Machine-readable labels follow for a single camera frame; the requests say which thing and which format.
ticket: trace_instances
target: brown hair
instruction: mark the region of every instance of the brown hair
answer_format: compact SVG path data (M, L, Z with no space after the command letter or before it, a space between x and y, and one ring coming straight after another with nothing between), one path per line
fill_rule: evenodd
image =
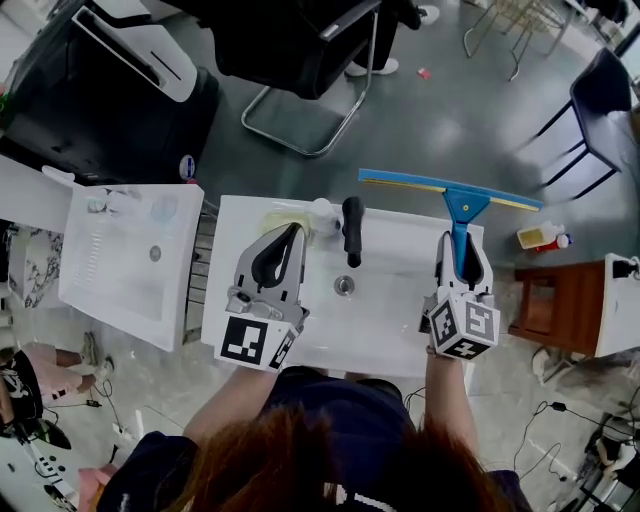
M309 425L301 409L277 408L230 425L200 449L182 495L167 512L315 512L335 508L327 420ZM407 431L389 461L384 502L398 512L429 508L501 512L502 494L466 446L428 422Z

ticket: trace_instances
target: soap bottle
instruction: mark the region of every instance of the soap bottle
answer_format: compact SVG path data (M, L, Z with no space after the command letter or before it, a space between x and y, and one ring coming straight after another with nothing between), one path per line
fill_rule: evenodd
M564 225L554 226L547 220L539 226L519 230L518 240L523 249L533 249L552 243L562 233L564 233Z
M333 205L325 198L316 199L308 207L311 231L320 236L333 236L340 232L342 223Z

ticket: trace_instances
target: washbasin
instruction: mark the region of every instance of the washbasin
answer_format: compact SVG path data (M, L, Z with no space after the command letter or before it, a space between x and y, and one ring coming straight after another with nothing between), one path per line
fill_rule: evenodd
M196 185L109 186L116 211L91 209L105 187L77 187L59 297L171 351L182 344L189 268L204 194Z
M309 203L223 196L212 252L202 341L227 305L238 258L263 234L265 215L304 213ZM340 205L334 205L340 212ZM310 315L288 356L301 364L375 375L424 377L424 298L436 291L438 241L451 221L367 208L362 264L347 265L344 238L310 237L300 300ZM469 226L482 243L483 229Z

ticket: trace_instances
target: faucet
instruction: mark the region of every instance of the faucet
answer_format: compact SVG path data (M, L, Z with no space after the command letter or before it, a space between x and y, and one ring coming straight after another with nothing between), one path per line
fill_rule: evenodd
M342 203L344 250L347 253L347 264L351 268L357 268L362 263L362 216L364 211L364 204L359 197L348 197Z

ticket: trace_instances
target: human arm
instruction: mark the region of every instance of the human arm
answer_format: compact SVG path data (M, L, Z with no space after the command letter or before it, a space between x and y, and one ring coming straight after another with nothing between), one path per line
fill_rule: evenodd
M7 389L7 385L4 383L4 380L0 377L0 417L2 418L2 423L5 425L10 424L15 415L13 413L13 406L11 405L11 397L9 396L9 390Z
M185 437L202 445L227 425L254 419L264 407L277 378L277 373L238 366L187 424Z
M425 399L428 404L425 419L445 425L471 452L477 453L476 427L464 387L461 361L428 356Z

